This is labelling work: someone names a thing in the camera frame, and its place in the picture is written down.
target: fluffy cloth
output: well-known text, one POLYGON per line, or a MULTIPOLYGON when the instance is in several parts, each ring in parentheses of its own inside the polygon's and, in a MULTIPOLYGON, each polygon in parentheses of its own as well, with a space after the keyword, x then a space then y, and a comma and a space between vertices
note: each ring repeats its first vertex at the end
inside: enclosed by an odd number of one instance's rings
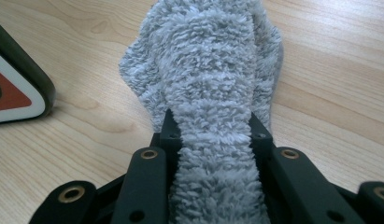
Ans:
POLYGON ((160 0, 149 11, 120 72, 155 132, 167 108, 181 130, 172 222, 269 223, 249 119, 270 130, 282 51, 257 0, 160 0))

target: light wood surface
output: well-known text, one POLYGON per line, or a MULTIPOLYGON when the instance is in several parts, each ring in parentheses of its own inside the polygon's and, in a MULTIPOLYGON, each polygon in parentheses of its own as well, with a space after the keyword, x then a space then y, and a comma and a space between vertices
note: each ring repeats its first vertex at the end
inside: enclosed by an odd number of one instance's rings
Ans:
MULTIPOLYGON (((154 2, 0 0, 1 25, 57 89, 48 117, 0 125, 0 223, 27 223, 65 182, 103 186, 149 145, 149 114, 118 62, 154 2)), ((276 144, 346 189, 384 181, 384 0, 264 5, 285 47, 276 144)))

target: metal ring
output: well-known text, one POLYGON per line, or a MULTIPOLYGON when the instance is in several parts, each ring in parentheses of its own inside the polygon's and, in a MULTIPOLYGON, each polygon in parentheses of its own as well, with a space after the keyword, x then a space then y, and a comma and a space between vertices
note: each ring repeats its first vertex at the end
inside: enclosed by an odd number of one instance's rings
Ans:
POLYGON ((281 155, 283 157, 291 159, 291 160, 295 160, 295 159, 299 158, 299 153, 297 153, 296 151, 291 150, 291 149, 283 149, 281 151, 281 155))
POLYGON ((384 200, 384 188, 383 187, 375 187, 373 192, 382 200, 384 200))
POLYGON ((58 196, 58 201, 60 203, 72 203, 80 199, 85 192, 86 189, 80 185, 71 186, 61 192, 60 196, 58 196))
POLYGON ((159 153, 157 153, 157 151, 155 150, 146 150, 142 152, 141 157, 142 159, 150 160, 150 159, 156 158, 157 155, 159 155, 159 153))

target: wood grain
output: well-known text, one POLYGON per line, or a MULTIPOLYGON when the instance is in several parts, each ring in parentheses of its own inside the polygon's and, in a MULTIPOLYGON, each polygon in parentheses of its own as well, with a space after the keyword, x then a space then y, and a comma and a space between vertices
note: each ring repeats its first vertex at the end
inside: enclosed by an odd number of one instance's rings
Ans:
MULTIPOLYGON (((67 181, 99 188, 149 144, 149 114, 118 62, 154 2, 0 0, 0 23, 57 89, 48 117, 0 125, 0 223, 27 223, 67 181)), ((384 0, 263 2, 285 47, 277 145, 347 189, 384 181, 384 0)))

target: gray plush fabric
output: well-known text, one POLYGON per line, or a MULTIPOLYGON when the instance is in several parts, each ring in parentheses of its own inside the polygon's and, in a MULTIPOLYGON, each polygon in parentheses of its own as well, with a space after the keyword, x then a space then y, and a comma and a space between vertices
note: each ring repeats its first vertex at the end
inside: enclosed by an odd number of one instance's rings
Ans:
POLYGON ((270 130, 282 51, 257 0, 160 0, 144 19, 120 72, 155 132, 167 108, 181 130, 172 222, 269 223, 248 122, 270 130))

